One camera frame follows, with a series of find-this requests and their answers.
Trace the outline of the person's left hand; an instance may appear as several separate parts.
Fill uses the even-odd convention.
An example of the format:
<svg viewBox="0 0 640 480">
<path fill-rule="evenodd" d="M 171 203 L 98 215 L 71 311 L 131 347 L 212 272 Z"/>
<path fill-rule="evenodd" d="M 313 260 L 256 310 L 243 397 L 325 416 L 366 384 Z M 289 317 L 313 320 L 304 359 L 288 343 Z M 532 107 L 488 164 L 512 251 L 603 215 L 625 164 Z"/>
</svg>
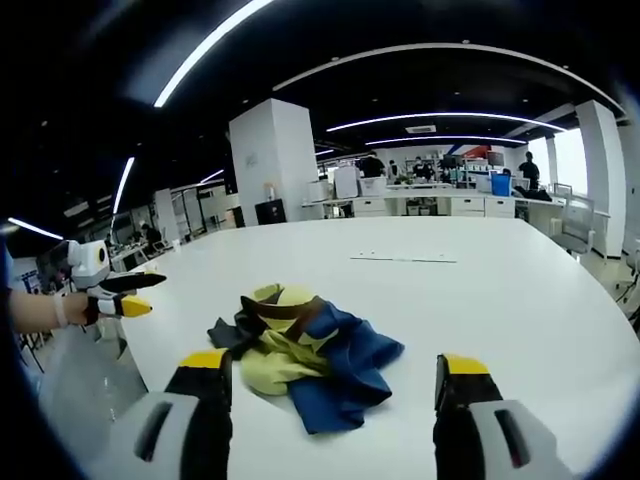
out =
<svg viewBox="0 0 640 480">
<path fill-rule="evenodd" d="M 62 305 L 69 324 L 90 326 L 97 322 L 99 311 L 95 309 L 95 298 L 84 292 L 70 293 L 63 297 Z"/>
</svg>

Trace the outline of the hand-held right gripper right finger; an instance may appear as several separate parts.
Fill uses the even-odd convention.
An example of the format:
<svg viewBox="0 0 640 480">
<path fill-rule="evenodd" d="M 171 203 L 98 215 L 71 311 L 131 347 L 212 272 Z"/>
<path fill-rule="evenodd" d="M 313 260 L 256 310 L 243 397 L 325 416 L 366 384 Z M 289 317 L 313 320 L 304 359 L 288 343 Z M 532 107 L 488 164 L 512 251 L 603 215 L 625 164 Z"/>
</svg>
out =
<svg viewBox="0 0 640 480">
<path fill-rule="evenodd" d="M 480 361 L 440 354 L 433 442 L 439 479 L 572 479 L 555 435 L 505 399 Z"/>
</svg>

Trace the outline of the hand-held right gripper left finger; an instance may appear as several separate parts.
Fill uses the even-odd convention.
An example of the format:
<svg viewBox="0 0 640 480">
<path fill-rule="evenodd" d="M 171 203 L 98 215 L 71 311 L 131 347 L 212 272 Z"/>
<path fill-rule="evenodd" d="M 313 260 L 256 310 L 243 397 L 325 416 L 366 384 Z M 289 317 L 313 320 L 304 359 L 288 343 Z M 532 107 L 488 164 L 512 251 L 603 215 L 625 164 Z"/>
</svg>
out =
<svg viewBox="0 0 640 480">
<path fill-rule="evenodd" d="M 109 479 L 225 479 L 233 435 L 232 356 L 190 354 L 166 388 L 149 392 L 112 427 Z"/>
</svg>

